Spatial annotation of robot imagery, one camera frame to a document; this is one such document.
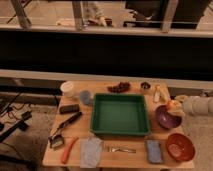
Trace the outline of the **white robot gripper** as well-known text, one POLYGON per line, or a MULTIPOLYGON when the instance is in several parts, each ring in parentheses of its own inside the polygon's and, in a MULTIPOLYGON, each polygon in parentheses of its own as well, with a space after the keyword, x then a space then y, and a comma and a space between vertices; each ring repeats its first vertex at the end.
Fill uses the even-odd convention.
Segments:
POLYGON ((178 95, 173 100, 176 102, 176 107, 170 109, 169 113, 173 116, 184 117, 185 112, 183 110, 183 102, 187 99, 186 95, 178 95))

